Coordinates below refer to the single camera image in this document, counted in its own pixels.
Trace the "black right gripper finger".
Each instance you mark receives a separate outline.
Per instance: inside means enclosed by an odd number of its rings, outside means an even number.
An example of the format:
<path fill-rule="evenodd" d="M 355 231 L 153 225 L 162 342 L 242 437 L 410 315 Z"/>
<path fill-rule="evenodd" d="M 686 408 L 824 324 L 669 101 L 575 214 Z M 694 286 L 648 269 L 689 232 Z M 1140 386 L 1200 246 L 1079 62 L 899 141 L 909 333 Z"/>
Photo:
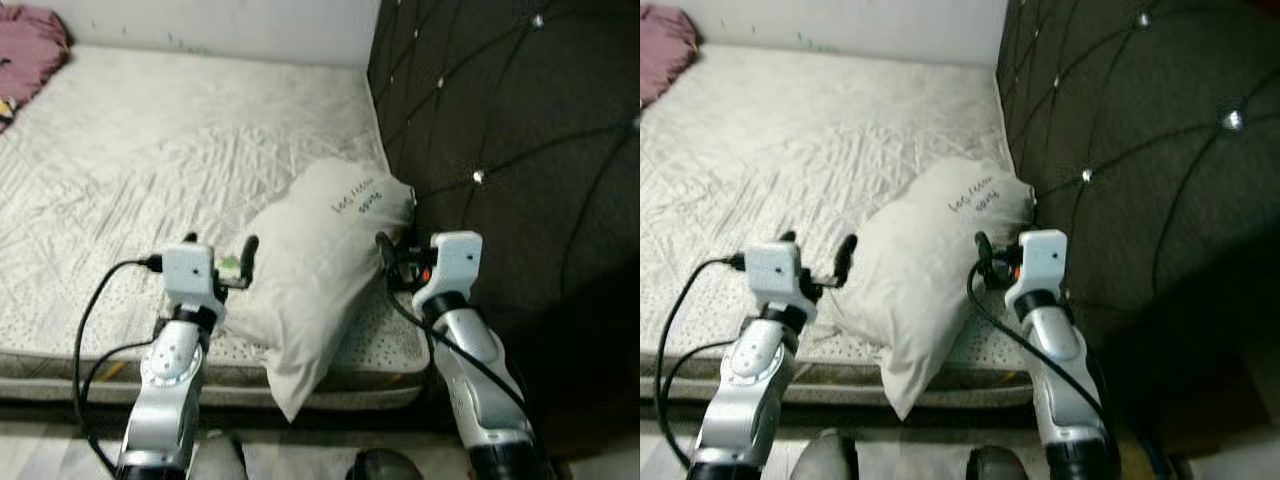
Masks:
<path fill-rule="evenodd" d="M 390 292 L 396 292 L 401 285 L 401 278 L 397 273 L 396 244 L 385 232 L 378 232 L 376 246 L 381 259 L 381 275 L 387 288 Z"/>
<path fill-rule="evenodd" d="M 975 233 L 974 241 L 979 256 L 975 266 L 977 273 L 980 276 L 986 288 L 988 289 L 997 288 L 998 271 L 996 268 L 995 250 L 992 243 L 989 242 L 989 237 L 983 230 L 979 230 Z"/>

